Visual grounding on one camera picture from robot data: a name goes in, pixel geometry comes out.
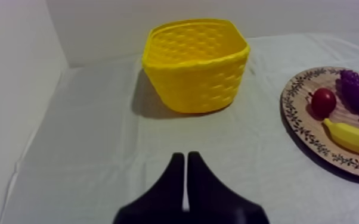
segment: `plate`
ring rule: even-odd
[[[311,95],[316,89],[330,89],[337,97],[330,120],[359,127],[359,115],[348,109],[340,92],[339,73],[344,69],[318,67],[297,74],[288,81],[281,94],[281,109],[291,129],[309,149],[334,166],[359,176],[359,154],[336,145],[322,119],[315,117],[310,107]]]

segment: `table surface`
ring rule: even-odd
[[[281,120],[279,99],[305,69],[359,71],[359,33],[248,42],[235,101],[204,116],[167,109],[139,55],[65,75],[18,164],[2,223],[111,223],[159,178],[173,152],[199,151],[223,183],[261,204],[271,223],[358,224],[359,179],[298,145]]]

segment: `banana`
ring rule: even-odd
[[[330,119],[324,119],[324,124],[329,128],[332,139],[339,145],[359,153],[359,128],[345,123],[333,123]]]

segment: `yellow basket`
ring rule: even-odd
[[[164,104],[181,113],[205,113],[233,101],[249,51],[227,20],[184,20],[153,29],[142,62]]]

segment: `purple grapes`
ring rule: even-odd
[[[341,71],[342,95],[349,106],[359,114],[359,74],[350,71]]]

